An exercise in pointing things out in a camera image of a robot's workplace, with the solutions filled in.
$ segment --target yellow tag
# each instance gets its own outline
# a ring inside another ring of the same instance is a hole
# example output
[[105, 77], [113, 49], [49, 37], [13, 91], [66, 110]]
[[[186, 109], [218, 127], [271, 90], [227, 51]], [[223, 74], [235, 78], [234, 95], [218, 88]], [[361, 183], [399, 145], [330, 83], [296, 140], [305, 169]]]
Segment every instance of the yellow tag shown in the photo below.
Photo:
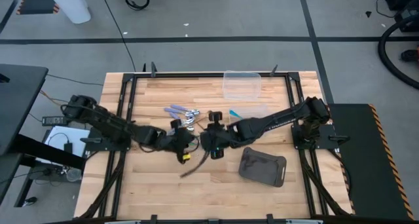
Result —
[[190, 154], [183, 155], [182, 159], [183, 160], [189, 160], [189, 159], [191, 159], [191, 155]]

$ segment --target gray concrete floor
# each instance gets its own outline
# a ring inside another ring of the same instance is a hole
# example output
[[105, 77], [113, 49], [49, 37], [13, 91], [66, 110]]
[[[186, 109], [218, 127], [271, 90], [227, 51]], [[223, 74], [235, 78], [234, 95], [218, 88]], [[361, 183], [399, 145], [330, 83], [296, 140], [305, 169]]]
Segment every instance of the gray concrete floor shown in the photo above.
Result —
[[[151, 0], [136, 12], [124, 0], [107, 0], [125, 37], [308, 37], [300, 0]], [[12, 0], [0, 0], [0, 18]], [[10, 17], [0, 41], [5, 39], [119, 38], [103, 0], [87, 0], [92, 20], [73, 25], [58, 14]], [[375, 0], [307, 0], [318, 37], [379, 37], [394, 23], [375, 12]], [[384, 3], [380, 10], [391, 13]], [[366, 11], [371, 11], [367, 18]], [[396, 31], [394, 36], [406, 35]], [[417, 43], [388, 43], [390, 58], [400, 69], [419, 80], [416, 63], [404, 64], [398, 54]], [[319, 43], [335, 103], [373, 103], [388, 137], [415, 218], [419, 218], [419, 147], [417, 121], [419, 92], [398, 81], [384, 68], [377, 43]], [[154, 61], [159, 71], [278, 70], [318, 71], [310, 42], [248, 41], [196, 43], [128, 43], [137, 69]], [[0, 45], [0, 62], [37, 65], [50, 74], [79, 81], [102, 83], [107, 72], [132, 71], [123, 44]], [[85, 94], [99, 99], [100, 86], [86, 86], [47, 77], [43, 90], [54, 98]], [[38, 118], [59, 115], [59, 109], [39, 96], [31, 110]], [[31, 117], [21, 133], [41, 140], [45, 130]], [[27, 168], [20, 168], [24, 174]], [[38, 203], [13, 208], [23, 182], [15, 179], [0, 206], [0, 223], [45, 223], [70, 219], [79, 191], [76, 184], [59, 187], [34, 184], [30, 194]]]

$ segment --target clear plastic container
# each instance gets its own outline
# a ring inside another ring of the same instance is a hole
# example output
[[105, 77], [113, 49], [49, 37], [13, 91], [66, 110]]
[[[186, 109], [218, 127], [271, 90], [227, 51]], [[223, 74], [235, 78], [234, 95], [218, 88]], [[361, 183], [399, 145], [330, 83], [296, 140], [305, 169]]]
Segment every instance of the clear plastic container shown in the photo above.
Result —
[[230, 124], [237, 122], [238, 120], [248, 119], [251, 117], [262, 118], [270, 114], [268, 106], [261, 104], [257, 106], [243, 106], [243, 107], [231, 107], [228, 111], [228, 119]]
[[257, 73], [226, 71], [223, 94], [228, 100], [255, 101], [261, 94], [261, 76]]

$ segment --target wooden table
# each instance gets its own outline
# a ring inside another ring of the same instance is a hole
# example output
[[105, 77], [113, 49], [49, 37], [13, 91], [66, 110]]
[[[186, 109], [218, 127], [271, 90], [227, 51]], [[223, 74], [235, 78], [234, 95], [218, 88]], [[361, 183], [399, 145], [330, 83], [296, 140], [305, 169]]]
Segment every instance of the wooden table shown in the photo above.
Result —
[[[100, 99], [100, 105], [114, 113], [122, 75], [107, 74]], [[304, 97], [322, 98], [315, 71], [300, 72], [300, 77]], [[201, 112], [222, 111], [225, 124], [229, 123], [230, 106], [264, 103], [271, 113], [289, 107], [283, 78], [262, 78], [261, 95], [257, 102], [226, 100], [222, 86], [222, 78], [140, 79], [136, 86], [132, 120], [169, 130], [172, 118], [163, 111], [163, 107], [171, 103]], [[124, 104], [123, 117], [127, 105]], [[208, 119], [204, 119], [200, 124], [206, 127], [207, 123]], [[195, 126], [195, 134], [201, 131], [199, 126]], [[157, 214], [159, 219], [264, 219], [266, 214], [273, 214], [275, 218], [309, 217], [300, 160], [298, 151], [293, 147], [290, 126], [266, 133], [251, 147], [287, 159], [282, 187], [269, 187], [240, 177], [238, 166], [243, 148], [226, 149], [223, 159], [208, 159], [197, 172], [181, 179], [181, 173], [196, 166], [204, 154], [203, 150], [197, 150], [191, 160], [182, 165], [174, 153], [146, 154], [133, 143], [126, 156], [117, 219], [150, 219], [152, 214]], [[324, 186], [340, 206], [351, 213], [339, 161], [328, 151], [318, 150], [317, 155]], [[86, 211], [103, 187], [107, 159], [108, 152], [100, 152], [87, 162], [75, 216]], [[312, 187], [316, 210], [320, 214], [317, 191]], [[112, 196], [113, 190], [108, 196], [107, 215], [110, 214]]]

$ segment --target black desk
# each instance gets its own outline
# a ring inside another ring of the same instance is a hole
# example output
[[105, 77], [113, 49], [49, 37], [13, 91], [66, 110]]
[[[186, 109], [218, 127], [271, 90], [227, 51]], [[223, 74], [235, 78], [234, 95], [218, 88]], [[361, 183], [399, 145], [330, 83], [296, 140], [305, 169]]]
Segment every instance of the black desk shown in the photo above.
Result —
[[9, 79], [0, 83], [0, 182], [9, 179], [0, 184], [0, 203], [19, 165], [34, 167], [36, 157], [83, 169], [83, 158], [19, 134], [47, 73], [45, 67], [0, 64]]

